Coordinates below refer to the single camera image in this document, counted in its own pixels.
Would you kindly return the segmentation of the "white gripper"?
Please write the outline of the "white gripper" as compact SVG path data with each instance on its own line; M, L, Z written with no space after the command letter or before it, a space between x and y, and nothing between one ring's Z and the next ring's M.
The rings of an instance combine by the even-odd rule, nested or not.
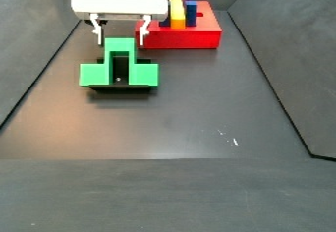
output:
M139 44L143 46L144 39L150 35L151 19L167 18L168 0L71 0L71 8L80 20L91 19L99 45L103 44L103 27L99 18L102 20L138 20L143 17L139 27Z

